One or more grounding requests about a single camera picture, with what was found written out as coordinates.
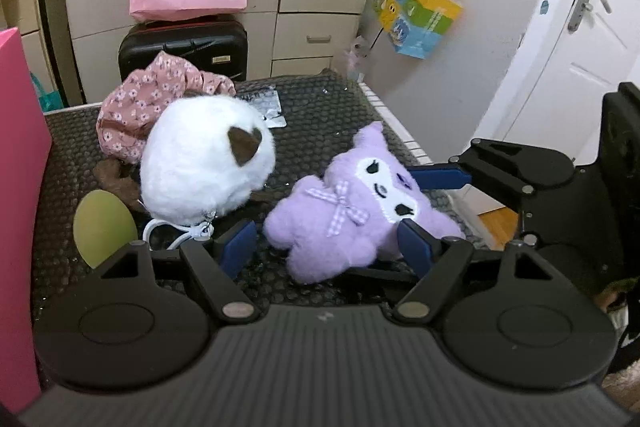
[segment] cabinet drawer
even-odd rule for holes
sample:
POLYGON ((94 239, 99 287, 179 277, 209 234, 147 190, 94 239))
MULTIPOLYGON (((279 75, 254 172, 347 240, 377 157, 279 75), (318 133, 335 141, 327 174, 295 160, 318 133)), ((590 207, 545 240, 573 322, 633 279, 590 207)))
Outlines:
POLYGON ((331 64, 331 57, 319 58, 290 58, 288 60, 274 60, 271 66, 271 76, 281 74, 318 74, 331 64))
POLYGON ((332 57, 348 47, 359 16, 325 13, 279 14, 273 58, 332 57))

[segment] white plush toy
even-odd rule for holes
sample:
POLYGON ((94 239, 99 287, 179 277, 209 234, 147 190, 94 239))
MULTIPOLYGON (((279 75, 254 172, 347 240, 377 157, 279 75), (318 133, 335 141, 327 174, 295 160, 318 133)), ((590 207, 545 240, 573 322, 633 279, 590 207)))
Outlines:
POLYGON ((156 219, 202 224, 245 204, 274 166, 273 136, 247 102, 225 95, 183 98, 166 108, 149 134, 140 164, 142 201, 156 219))

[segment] pink floral fabric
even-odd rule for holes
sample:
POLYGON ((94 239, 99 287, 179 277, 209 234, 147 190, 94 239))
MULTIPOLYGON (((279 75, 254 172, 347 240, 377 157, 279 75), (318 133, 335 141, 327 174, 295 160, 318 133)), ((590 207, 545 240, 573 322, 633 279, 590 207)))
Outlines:
POLYGON ((102 152, 126 163, 139 163, 153 124, 187 90, 236 94, 229 77, 200 71, 184 58, 160 52, 146 70, 133 71, 102 102, 95 125, 102 152))

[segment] black textured mat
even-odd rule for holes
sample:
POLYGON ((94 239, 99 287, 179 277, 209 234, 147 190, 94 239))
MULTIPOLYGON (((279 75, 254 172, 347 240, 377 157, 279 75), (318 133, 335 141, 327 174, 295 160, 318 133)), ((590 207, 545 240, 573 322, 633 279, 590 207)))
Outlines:
MULTIPOLYGON (((266 86, 278 89, 287 120, 285 128, 272 130, 277 162, 267 186, 276 199, 289 194, 294 183, 303 176, 321 176, 335 155, 351 148, 351 139, 358 129, 382 119, 355 82, 344 81, 329 71, 317 76, 245 82, 238 85, 239 96, 266 86)), ((47 116, 53 147, 40 194, 34 234, 31 291, 34 320, 47 299, 62 293, 91 271, 76 250, 72 224, 79 201, 98 188, 92 169, 104 156, 95 134, 97 113, 98 108, 91 107, 47 116)), ((399 137, 386 126, 385 137, 389 149, 402 163, 407 166, 417 164, 399 137)), ((468 237, 476 245, 480 244, 481 240, 472 236, 466 224, 453 212, 444 193, 433 191, 429 196, 436 208, 449 213, 464 227, 468 237)), ((251 204, 237 215, 249 215, 260 227, 269 208, 269 205, 251 204)), ((141 232, 147 219, 136 216, 141 232)), ((334 281, 298 285, 287 274, 285 258, 286 253, 274 250, 260 236, 254 259, 239 275, 238 285, 262 309, 270 303, 337 306, 383 300, 380 295, 367 295, 341 287, 334 281)), ((391 268, 408 270, 404 263, 394 263, 391 268)), ((159 283, 177 291, 184 290, 181 283, 159 283)))

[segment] brown plush piece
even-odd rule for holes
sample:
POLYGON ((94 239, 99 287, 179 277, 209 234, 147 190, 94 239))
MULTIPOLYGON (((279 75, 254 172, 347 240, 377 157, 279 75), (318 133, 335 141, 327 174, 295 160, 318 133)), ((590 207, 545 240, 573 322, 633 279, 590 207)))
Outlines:
POLYGON ((256 128, 251 133, 248 133, 244 129, 230 127, 226 135, 231 144, 231 153, 234 155, 239 167, 242 167, 254 157, 258 147, 260 147, 260 142, 262 142, 262 133, 256 128))
POLYGON ((102 190, 114 194, 131 210, 147 214, 140 203, 140 185, 130 176, 122 177, 122 163, 115 158, 98 162, 94 167, 94 176, 102 190))

